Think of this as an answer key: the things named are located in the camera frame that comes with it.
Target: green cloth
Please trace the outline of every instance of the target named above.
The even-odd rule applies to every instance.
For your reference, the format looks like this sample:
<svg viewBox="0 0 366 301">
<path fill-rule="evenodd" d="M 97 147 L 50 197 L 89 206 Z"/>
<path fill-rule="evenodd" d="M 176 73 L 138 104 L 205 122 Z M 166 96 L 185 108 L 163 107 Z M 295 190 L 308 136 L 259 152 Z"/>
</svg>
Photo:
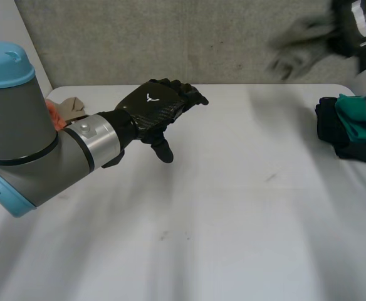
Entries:
<svg viewBox="0 0 366 301">
<path fill-rule="evenodd" d="M 336 113 L 352 142 L 366 143 L 366 103 L 363 97 L 340 94 Z"/>
</svg>

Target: white table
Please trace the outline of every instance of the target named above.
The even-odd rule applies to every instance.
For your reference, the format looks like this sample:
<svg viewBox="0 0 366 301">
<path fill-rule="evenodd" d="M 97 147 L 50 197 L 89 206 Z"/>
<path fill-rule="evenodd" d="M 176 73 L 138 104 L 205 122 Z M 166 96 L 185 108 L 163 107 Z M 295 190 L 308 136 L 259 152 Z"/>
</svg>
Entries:
<svg viewBox="0 0 366 301">
<path fill-rule="evenodd" d="M 62 87 L 86 111 L 135 86 Z M 0 207 L 0 301 L 366 301 L 366 164 L 313 111 L 337 85 L 198 85 L 172 164 L 133 142 L 35 212 Z"/>
</svg>

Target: orange cloth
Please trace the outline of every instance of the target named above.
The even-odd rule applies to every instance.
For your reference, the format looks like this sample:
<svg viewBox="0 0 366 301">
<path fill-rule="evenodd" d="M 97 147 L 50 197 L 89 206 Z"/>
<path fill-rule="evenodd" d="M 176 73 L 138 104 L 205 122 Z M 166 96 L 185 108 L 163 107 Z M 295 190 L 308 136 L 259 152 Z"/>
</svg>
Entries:
<svg viewBox="0 0 366 301">
<path fill-rule="evenodd" d="M 60 117 L 60 115 L 56 111 L 56 108 L 53 105 L 53 103 L 50 103 L 46 100 L 45 100 L 45 103 L 46 103 L 46 107 L 48 108 L 48 111 L 50 111 L 51 119 L 52 119 L 53 125 L 55 126 L 55 129 L 61 130 L 64 127 L 66 127 L 66 122 L 62 119 L 62 117 Z"/>
</svg>

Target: white logo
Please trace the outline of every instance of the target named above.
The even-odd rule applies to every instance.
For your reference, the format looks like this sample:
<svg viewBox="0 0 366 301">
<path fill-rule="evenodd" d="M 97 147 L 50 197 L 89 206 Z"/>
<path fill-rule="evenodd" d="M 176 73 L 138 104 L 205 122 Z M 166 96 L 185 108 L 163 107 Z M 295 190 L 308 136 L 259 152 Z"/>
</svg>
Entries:
<svg viewBox="0 0 366 301">
<path fill-rule="evenodd" d="M 152 99 L 151 97 L 150 97 L 150 94 L 148 93 L 147 94 L 147 102 L 157 102 L 159 99 Z"/>
</svg>

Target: wrist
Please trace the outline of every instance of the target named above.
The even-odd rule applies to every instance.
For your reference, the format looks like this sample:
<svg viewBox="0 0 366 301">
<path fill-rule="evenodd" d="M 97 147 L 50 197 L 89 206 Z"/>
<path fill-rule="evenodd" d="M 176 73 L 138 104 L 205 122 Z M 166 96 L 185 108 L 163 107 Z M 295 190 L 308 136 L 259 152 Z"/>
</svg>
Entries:
<svg viewBox="0 0 366 301">
<path fill-rule="evenodd" d="M 120 151 L 137 138 L 137 128 L 126 111 L 114 110 L 97 114 L 106 119 L 115 130 L 120 142 Z"/>
</svg>

